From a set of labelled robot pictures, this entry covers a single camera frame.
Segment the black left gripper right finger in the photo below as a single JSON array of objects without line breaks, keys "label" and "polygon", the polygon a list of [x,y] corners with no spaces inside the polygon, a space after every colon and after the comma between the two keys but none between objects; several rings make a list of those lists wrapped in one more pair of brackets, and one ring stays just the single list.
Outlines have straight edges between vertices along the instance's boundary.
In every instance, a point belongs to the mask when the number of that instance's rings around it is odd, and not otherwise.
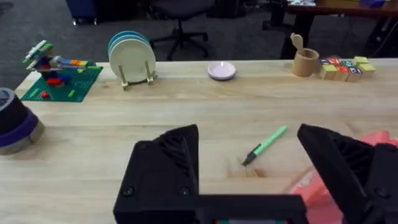
[{"label": "black left gripper right finger", "polygon": [[297,137],[343,214],[343,223],[397,224],[397,146],[374,146],[301,124]]}]

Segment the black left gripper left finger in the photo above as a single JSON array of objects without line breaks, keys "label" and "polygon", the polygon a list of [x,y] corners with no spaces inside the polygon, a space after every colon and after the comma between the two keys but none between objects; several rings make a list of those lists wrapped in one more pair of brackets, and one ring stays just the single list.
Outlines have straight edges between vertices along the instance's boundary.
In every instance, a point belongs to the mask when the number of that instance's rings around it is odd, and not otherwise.
[{"label": "black left gripper left finger", "polygon": [[195,222],[191,210],[148,210],[142,203],[198,194],[198,140],[191,124],[135,143],[114,203],[117,223]]}]

